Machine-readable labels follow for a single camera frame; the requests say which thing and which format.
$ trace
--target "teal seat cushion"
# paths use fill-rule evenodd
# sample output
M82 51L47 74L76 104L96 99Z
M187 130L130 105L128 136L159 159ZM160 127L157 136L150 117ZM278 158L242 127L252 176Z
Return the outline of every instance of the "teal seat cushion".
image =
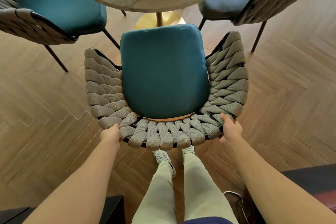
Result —
M106 26L106 6L93 0L19 0L72 36L92 34Z
M125 99L139 115L179 117L195 112L207 100L208 72L195 25L125 32L120 46Z

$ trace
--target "person's left hand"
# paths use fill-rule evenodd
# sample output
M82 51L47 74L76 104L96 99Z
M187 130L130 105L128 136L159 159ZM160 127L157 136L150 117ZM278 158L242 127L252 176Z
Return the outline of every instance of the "person's left hand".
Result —
M112 127L105 129L100 134L100 139L102 142L111 142L119 147L119 131L120 125L115 123Z

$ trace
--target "gray sneaker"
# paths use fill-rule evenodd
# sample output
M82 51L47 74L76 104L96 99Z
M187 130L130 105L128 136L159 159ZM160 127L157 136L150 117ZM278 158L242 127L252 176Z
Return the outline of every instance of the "gray sneaker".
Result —
M187 152L195 155L195 146L191 145L188 148L182 149L183 163L184 163L184 156L186 155Z
M172 164L172 162L171 162L171 160L168 156L167 151L162 151L162 150L153 151L153 155L154 155L158 164L160 164L162 161L169 162L171 168L173 169L173 178L174 178L175 175L176 175L176 170L175 170L175 167L173 166L173 164Z

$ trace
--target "wooden floor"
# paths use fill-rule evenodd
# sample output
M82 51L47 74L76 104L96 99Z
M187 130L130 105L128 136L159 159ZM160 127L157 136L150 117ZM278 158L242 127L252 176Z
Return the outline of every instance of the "wooden floor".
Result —
M177 12L187 23L201 21L197 5ZM108 8L107 30L119 42L140 16ZM252 55L259 27L208 21L202 29L206 54L226 32L242 35L250 73L249 99L239 118L243 137L279 171L336 163L336 0L299 0L269 20ZM117 64L120 52L103 33L54 46L66 74L42 45L0 32L0 46L0 209L36 206L99 142L86 103L84 50L96 47ZM244 183L218 140L196 151L222 191L241 193ZM182 221L182 155L169 155ZM125 196L128 223L156 168L151 152L122 143L108 195Z

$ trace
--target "hand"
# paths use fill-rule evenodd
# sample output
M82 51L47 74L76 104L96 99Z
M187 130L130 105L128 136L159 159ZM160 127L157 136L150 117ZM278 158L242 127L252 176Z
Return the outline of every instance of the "hand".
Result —
M233 140L241 138L243 128L237 120L233 121L230 115L222 113L220 115L222 120L224 120L223 125L223 137L220 139L221 143L230 143Z
M105 129L100 134L100 139L102 142L111 142L119 146L119 131L120 125L115 123L112 127Z

